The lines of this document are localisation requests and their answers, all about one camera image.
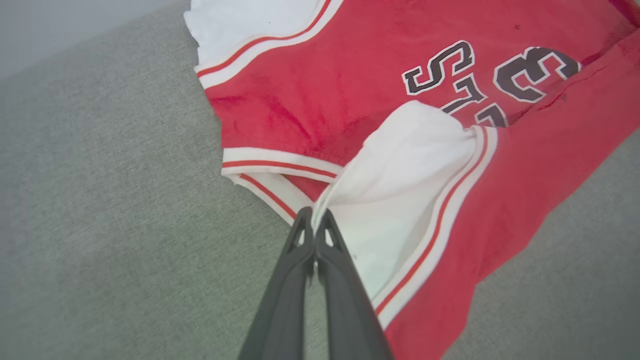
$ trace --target red fabric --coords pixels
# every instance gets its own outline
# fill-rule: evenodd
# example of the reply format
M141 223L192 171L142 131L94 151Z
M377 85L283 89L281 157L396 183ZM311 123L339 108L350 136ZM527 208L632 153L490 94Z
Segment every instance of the red fabric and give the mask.
M580 6L574 0L344 0L315 37L262 53L205 92L222 121L223 147L261 147L345 165L391 111L412 99L441 107L463 97L453 83L471 73L488 98L453 115L470 126L479 110L496 102L513 124L531 104L496 88L496 67L529 47L591 61L633 30L603 0ZM403 73L418 65L426 70L430 58L460 40L472 46L475 64L452 76L460 60L454 56L444 62L441 85L408 95ZM536 85L542 91L562 80L553 72L557 62L547 65L551 76ZM523 76L518 83L527 85ZM312 199L326 186L296 181Z
M453 85L473 73L486 99L452 115L470 126L496 103L509 127L500 129L435 271L386 330L398 359L436 359L462 331L476 283L522 250L546 214L638 127L637 14L629 0L345 0L314 38L267 51L205 92L222 120L223 147L345 165L398 106L414 99L445 106L466 96ZM429 59L460 40L472 46L473 66L452 75L461 60L453 56L440 85L408 95L403 74L418 65L426 71ZM584 69L563 81L550 58L550 77L534 85L546 96L516 100L496 87L495 70L530 47L560 51ZM326 186L287 178L312 200Z
M513 127L467 195L442 259L387 327L398 359L438 359L477 282L521 251L547 213L640 126L640 31L560 84Z
M242 46L238 51L236 51L231 57L229 57L228 59L226 59L223 63L219 64L219 65L215 65L213 67L209 67L207 69L204 70L200 70L198 71L198 76L203 76L206 74L210 74L212 72L218 71L220 69L223 69L227 66L229 66L231 63L233 63L234 61L236 61L238 59L238 57L240 57L240 55L244 54L245 52L247 52L247 50L249 50L251 47L261 43L261 42L267 42L269 40L288 40L288 39L292 39L292 38L296 38L300 35L303 35L305 33L308 33L318 22L318 20L320 19L320 17L324 14L324 12L326 11L327 7L329 6L330 2L327 1L323 4L322 8L320 9L318 16L311 22L311 24L309 24L304 30L293 34L293 35L289 35L288 37L260 37L254 40L249 41L248 43L246 43L244 46Z

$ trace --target black number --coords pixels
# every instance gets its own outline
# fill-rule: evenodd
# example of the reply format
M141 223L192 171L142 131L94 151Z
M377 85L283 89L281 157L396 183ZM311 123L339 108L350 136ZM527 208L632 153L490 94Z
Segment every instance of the black number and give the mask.
M453 114L472 102L479 104L482 100L486 99L486 96L478 90L476 79L474 79L473 74L469 74L468 76L456 81L453 84L453 87L456 88L456 92L466 91L468 96L462 99L456 99L449 104L442 106L442 111L447 114Z
M493 127L507 127L507 116L495 102L476 114L476 123L489 122Z
M429 79L427 81L423 83L418 83L417 81L417 78L422 75L422 67L420 65L406 71L403 74L406 93L408 95L418 95L442 84L445 77L444 61L456 54L460 55L460 61L453 65L452 76L468 69L475 63L473 48L468 42L460 40L429 59Z
M546 94L533 86L521 87L515 79L524 74L531 85L537 85L551 76L544 66L546 59L555 57L562 65L556 73L563 79L576 75L580 71L580 63L569 56L544 47L530 47L524 54L519 54L495 69L493 82L502 92L521 102L538 102Z

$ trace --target jersey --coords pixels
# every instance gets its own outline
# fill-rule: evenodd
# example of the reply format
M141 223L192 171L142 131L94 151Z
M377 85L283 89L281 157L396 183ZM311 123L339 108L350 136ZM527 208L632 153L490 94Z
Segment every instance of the jersey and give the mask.
M444 354L476 284L640 126L638 81L640 30L513 126L411 101L366 139L312 224L331 209L397 359Z
M332 209L395 356L436 359L476 283L640 125L640 17L626 1L379 3L322 2L299 33L196 71L223 174L285 219ZM384 244L350 217L361 201L413 217L375 218Z
M629 0L320 0L260 30L287 17L217 3L194 1L185 18L222 123L222 174L290 223L403 103L509 127L638 25ZM222 17L257 33L213 28Z

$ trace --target gray fabric surface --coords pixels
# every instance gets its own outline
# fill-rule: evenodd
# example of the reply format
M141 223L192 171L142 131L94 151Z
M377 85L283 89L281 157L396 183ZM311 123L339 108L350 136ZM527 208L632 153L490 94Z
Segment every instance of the gray fabric surface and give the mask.
M0 83L0 359L232 359L287 226L220 173L185 1ZM640 134L476 293L446 359L640 357ZM307 358L326 358L322 288Z

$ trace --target striped trim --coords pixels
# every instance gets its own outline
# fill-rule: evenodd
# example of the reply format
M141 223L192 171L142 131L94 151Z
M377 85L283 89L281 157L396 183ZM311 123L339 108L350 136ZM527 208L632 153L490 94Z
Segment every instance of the striped trim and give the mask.
M383 328L402 310L427 281L439 262L462 203L484 172L497 146L497 132L490 127L472 127L477 133L474 157L447 185L435 204L428 230L415 252L372 299Z
M225 176L267 172L332 183L342 172L340 165L292 152L256 147L231 147L224 149L223 153L222 174Z
M289 225L293 225L300 209L313 204L311 199L280 174L234 174L228 177L235 184L251 190Z
M222 63L198 65L195 71L202 87L208 89L234 77L258 55L277 47L305 42L324 28L338 10L343 0L324 0L319 11L306 29L288 37L260 37L249 41Z

